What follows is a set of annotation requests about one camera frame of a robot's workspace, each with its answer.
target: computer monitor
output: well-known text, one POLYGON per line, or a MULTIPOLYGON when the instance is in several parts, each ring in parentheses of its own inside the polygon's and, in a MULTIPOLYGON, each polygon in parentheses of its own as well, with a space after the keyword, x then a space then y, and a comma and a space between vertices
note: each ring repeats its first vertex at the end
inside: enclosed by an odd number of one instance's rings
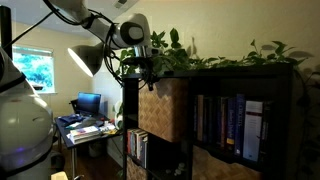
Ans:
POLYGON ((76 111, 82 115, 99 114, 101 94, 79 92, 76 111))

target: black cabinet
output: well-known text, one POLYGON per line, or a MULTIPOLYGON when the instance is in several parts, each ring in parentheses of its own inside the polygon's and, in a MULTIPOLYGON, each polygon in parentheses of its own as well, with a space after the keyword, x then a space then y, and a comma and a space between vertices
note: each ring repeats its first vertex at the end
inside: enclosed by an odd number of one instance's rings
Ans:
MULTIPOLYGON (((226 67, 210 70, 190 70, 171 72, 165 78, 178 78, 188 81, 188 106, 186 133, 179 142, 168 142, 149 132, 147 166, 144 170, 148 179, 192 179, 193 146, 200 147, 214 158, 226 163, 239 163, 261 172, 263 179, 286 179, 288 158, 288 137, 292 104, 293 67, 290 64, 263 66, 226 67), (198 95, 209 97, 232 97, 244 94, 246 100, 272 101, 274 114, 268 121, 265 161, 250 161, 233 152, 217 147, 213 141, 200 141, 195 138, 195 98, 198 95), (181 175, 173 175, 180 163, 184 164, 181 175)), ((124 79, 124 130, 137 128, 139 122, 139 75, 124 79)), ((123 137, 124 157, 127 153, 127 134, 123 137)), ((124 158, 124 177, 126 178, 127 159, 124 158)))

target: ceiling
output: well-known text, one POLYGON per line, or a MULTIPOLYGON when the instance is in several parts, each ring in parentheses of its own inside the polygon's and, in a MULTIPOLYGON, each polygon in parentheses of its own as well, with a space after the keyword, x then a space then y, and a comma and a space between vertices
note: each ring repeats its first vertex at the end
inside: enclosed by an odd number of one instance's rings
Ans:
MULTIPOLYGON (((123 0, 84 0, 84 4, 88 9, 101 12, 107 18, 114 20, 116 17, 132 7, 138 0, 127 0, 127 2, 125 2, 120 8, 116 8, 115 5, 118 1, 122 2, 123 0)), ((50 13, 50 9, 42 0, 0 0, 0 5, 11 9, 11 17, 13 21, 28 24, 30 26, 38 23, 50 13)), ((54 14, 42 22, 39 27, 72 33, 84 37, 92 36, 90 32, 83 29, 81 26, 66 24, 54 14)))

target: floor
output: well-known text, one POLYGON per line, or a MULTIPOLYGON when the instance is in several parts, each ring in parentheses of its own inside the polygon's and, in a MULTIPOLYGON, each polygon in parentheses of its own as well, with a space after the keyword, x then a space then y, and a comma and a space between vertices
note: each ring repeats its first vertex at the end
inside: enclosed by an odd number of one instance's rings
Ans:
MULTIPOLYGON (((53 146, 53 150, 58 151, 58 147, 53 146)), ((68 179, 71 180, 71 150, 62 146, 62 154, 65 157, 64 171, 68 179)), ((102 153, 98 157, 92 157, 89 154, 88 145, 80 146, 77 149, 76 175, 84 175, 81 180, 119 180, 122 179, 117 175, 119 171, 121 171, 121 167, 107 153, 102 153)))

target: wicker basket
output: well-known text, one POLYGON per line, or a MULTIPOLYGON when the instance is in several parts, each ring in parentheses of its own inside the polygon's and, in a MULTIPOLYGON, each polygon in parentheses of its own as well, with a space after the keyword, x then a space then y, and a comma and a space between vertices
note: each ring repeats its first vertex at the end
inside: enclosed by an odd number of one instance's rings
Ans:
POLYGON ((127 157, 127 180, 147 180, 147 171, 127 157))
POLYGON ((188 80, 167 78, 139 91, 139 128, 169 142, 186 133, 188 80))
POLYGON ((193 147, 192 180, 260 180, 261 174, 240 164, 227 164, 193 147))

